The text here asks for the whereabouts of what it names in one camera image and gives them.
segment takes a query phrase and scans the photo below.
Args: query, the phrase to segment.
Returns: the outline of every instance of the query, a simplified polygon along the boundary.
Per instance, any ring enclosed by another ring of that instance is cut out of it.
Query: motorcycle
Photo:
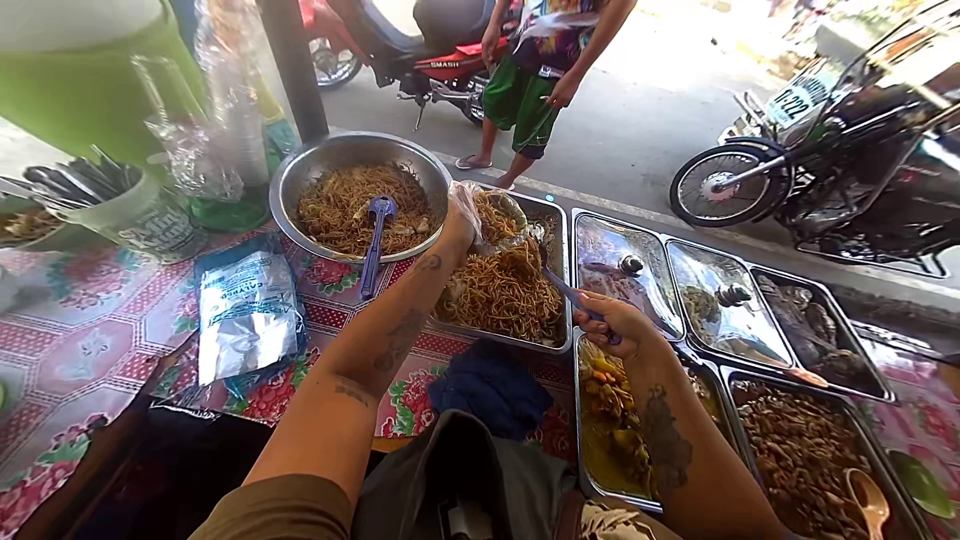
[[[744,115],[674,177],[674,213],[697,227],[773,215],[799,251],[948,277],[939,255],[960,245],[960,63],[945,37],[958,12],[934,16],[948,4],[839,72],[820,58],[763,107],[736,96]],[[948,67],[918,82],[917,66],[936,62]]]
[[[379,87],[400,81],[400,100],[420,107],[420,128],[427,103],[446,101],[476,125],[483,123],[483,91],[490,78],[480,41],[495,0],[417,0],[414,18],[422,36],[408,36],[391,23],[372,0],[300,0],[300,15],[310,39],[323,89],[345,85],[363,65],[373,69]],[[520,0],[504,23],[494,57],[507,48],[516,27]]]

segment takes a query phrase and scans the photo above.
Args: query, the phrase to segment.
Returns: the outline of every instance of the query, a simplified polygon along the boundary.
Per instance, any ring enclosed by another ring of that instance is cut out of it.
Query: green shorts
[[[514,152],[531,160],[543,157],[553,122],[560,112],[543,96],[553,93],[556,81],[538,77],[505,55],[493,71],[483,96],[483,113],[503,131],[514,129]]]

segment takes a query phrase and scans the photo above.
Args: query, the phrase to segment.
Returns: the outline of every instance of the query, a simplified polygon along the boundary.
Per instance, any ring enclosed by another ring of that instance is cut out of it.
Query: dark gray bag
[[[498,540],[572,539],[584,502],[575,486],[566,461],[492,437],[475,417],[448,410],[367,477],[350,537],[440,539],[438,508],[460,495],[479,502]]]

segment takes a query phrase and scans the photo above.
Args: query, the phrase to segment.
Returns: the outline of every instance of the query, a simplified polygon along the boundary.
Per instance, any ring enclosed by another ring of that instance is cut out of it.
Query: floral tablecloth
[[[306,307],[309,332],[307,354],[285,366],[197,385],[196,348],[180,356],[177,365],[160,377],[153,395],[162,405],[191,410],[225,412],[274,425],[286,410],[309,367],[326,345],[369,302],[360,299],[357,271],[341,262],[320,258],[293,245],[284,237],[287,258],[298,280]],[[415,259],[385,264],[377,276],[377,292],[393,284]],[[377,410],[375,436],[402,437],[420,434],[436,418],[426,387],[461,353],[472,339],[424,329],[390,385]],[[552,455],[576,461],[573,419],[573,371],[569,356],[531,353],[522,361],[537,381],[554,396],[540,427],[528,438]]]
[[[947,383],[960,380],[960,370],[879,341],[863,343],[898,400],[858,402],[874,434],[884,448],[919,459],[960,505],[960,397]],[[960,513],[952,520],[921,513],[937,538],[960,538]]]
[[[196,329],[193,263],[116,245],[81,254],[0,250],[20,280],[0,314],[0,539],[11,538],[130,404],[156,360]]]

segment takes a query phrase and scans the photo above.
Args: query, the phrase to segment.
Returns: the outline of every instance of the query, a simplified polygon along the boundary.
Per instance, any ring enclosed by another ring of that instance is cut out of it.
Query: hand
[[[660,335],[653,322],[636,306],[595,292],[580,292],[584,307],[603,315],[606,322],[594,321],[579,309],[574,310],[573,320],[587,333],[587,339],[605,352],[628,360],[637,357],[641,348],[666,347],[666,350],[671,350],[670,344]],[[623,338],[620,344],[610,344],[606,336],[608,331]]]
[[[467,258],[467,250],[473,244],[476,230],[460,210],[460,205],[452,199],[446,205],[446,219],[444,231],[440,233],[440,241],[449,244],[457,251],[461,264]]]
[[[553,86],[553,92],[546,98],[546,104],[554,109],[563,109],[570,105],[573,95],[577,93],[582,78],[576,73],[567,71]]]
[[[491,24],[487,25],[487,30],[483,33],[483,40],[480,41],[480,56],[483,58],[483,63],[487,65],[489,76],[493,75],[493,61],[496,60],[496,58],[493,57],[493,53],[496,52],[496,44],[499,41],[499,25],[493,24],[493,20],[491,19]]]

